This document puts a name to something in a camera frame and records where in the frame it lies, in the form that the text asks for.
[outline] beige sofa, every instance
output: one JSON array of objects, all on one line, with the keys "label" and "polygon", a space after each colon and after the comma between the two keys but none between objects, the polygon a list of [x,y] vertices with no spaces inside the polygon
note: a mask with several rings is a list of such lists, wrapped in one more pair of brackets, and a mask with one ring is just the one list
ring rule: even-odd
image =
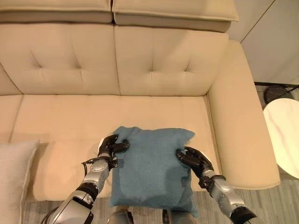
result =
[{"label": "beige sofa", "polygon": [[278,185],[244,52],[224,33],[237,19],[231,0],[1,1],[0,142],[41,140],[27,199],[64,200],[119,126],[186,128],[232,185]]}]

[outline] round side table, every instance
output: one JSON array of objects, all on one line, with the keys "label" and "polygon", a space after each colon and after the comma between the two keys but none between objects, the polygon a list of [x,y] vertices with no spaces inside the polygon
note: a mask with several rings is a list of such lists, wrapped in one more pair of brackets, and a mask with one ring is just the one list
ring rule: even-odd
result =
[{"label": "round side table", "polygon": [[277,164],[299,179],[299,101],[288,98],[273,100],[263,114]]}]

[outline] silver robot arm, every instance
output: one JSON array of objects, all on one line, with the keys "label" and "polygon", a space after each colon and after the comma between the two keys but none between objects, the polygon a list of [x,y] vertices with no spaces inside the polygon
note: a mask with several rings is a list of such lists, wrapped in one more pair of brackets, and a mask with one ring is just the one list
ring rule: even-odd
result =
[{"label": "silver robot arm", "polygon": [[199,185],[206,189],[218,203],[221,212],[234,224],[263,224],[244,201],[234,192],[234,188],[222,175],[214,172],[208,158],[200,151],[185,147],[186,154],[177,150],[179,160],[189,165],[199,178]]},{"label": "silver robot arm", "polygon": [[[85,178],[80,186],[56,209],[50,212],[42,224],[90,224],[93,220],[91,209],[97,195],[103,190],[109,171],[117,167],[119,153],[128,149],[127,141],[116,144],[117,135],[106,137],[99,147],[97,158],[83,163]],[[87,173],[86,164],[92,164]]]}]

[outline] gray floor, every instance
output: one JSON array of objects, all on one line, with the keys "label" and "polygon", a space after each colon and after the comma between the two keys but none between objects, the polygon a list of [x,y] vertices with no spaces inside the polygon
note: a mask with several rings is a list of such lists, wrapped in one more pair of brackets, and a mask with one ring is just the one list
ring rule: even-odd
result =
[{"label": "gray floor", "polygon": [[[257,86],[256,90],[264,108],[263,90],[266,87]],[[293,93],[299,100],[299,90]],[[281,171],[283,178],[288,175]],[[236,191],[265,222],[265,224],[299,224],[299,180],[282,180],[281,185],[267,190],[237,190]],[[199,209],[198,224],[231,224],[218,209],[218,205],[206,192],[194,193]],[[38,224],[43,216],[61,202],[25,203],[23,209],[24,224]],[[93,208],[94,224],[105,224],[114,211],[109,206],[109,198],[96,201]],[[136,224],[161,224],[162,211],[148,208],[130,208]]]}]

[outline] teal cushion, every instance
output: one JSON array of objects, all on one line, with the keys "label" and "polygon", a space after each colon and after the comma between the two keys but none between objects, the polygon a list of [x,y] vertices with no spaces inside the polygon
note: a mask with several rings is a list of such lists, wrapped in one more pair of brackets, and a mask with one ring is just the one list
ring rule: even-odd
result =
[{"label": "teal cushion", "polygon": [[117,154],[113,169],[111,205],[142,206],[191,212],[198,216],[191,190],[190,168],[176,157],[194,136],[181,128],[142,130],[119,127],[117,142],[127,139],[129,149]]}]

